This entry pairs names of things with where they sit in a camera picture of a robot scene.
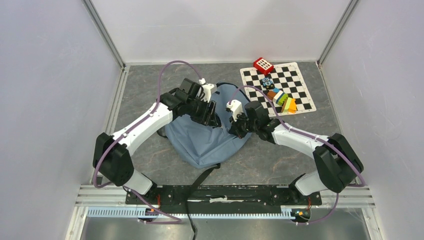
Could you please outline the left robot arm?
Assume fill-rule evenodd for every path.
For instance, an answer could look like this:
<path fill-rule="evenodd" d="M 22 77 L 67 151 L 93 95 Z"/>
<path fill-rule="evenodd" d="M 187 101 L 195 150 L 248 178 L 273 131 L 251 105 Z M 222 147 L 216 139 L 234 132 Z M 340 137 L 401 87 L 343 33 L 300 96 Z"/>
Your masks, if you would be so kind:
<path fill-rule="evenodd" d="M 105 186 L 97 183 L 97 175 L 102 174 L 111 184 L 138 192 L 145 204 L 153 203 L 157 198 L 154 182 L 135 170 L 132 155 L 160 128 L 184 115 L 204 126 L 220 126 L 212 100 L 216 90 L 215 84 L 204 79 L 194 82 L 185 78 L 180 87 L 161 94 L 147 112 L 126 127 L 113 134 L 101 133 L 95 142 L 93 185 Z"/>

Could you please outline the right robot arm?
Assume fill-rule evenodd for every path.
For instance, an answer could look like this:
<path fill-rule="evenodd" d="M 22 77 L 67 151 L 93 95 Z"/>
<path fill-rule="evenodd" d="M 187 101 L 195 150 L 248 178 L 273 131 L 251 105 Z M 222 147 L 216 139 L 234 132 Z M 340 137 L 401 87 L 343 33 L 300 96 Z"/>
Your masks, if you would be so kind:
<path fill-rule="evenodd" d="M 270 118 L 258 101 L 243 105 L 231 100 L 226 109 L 231 113 L 230 134 L 244 138 L 255 133 L 263 141 L 289 147 L 314 160 L 316 171 L 303 174 L 291 183 L 288 196 L 295 204 L 302 204 L 309 195 L 323 190 L 340 193 L 364 170 L 347 139 L 339 133 L 326 136 L 300 130 Z"/>

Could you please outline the blue student backpack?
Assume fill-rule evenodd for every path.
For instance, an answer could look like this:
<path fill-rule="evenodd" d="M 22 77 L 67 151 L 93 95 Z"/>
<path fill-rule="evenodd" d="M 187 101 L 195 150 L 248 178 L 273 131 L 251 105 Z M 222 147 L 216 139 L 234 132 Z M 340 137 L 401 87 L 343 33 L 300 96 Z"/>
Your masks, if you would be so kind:
<path fill-rule="evenodd" d="M 185 162 L 197 169 L 207 168 L 191 185 L 192 190 L 199 187 L 222 162 L 237 153 L 252 136 L 247 133 L 245 137 L 239 138 L 230 134 L 231 113 L 226 111 L 227 102 L 233 93 L 236 93 L 234 99 L 243 105 L 250 101 L 249 98 L 243 91 L 237 91 L 235 84 L 219 82 L 216 86 L 217 91 L 211 99 L 216 102 L 215 114 L 220 120 L 220 126 L 204 126 L 192 121 L 188 115 L 183 115 L 156 132 L 170 141 Z"/>

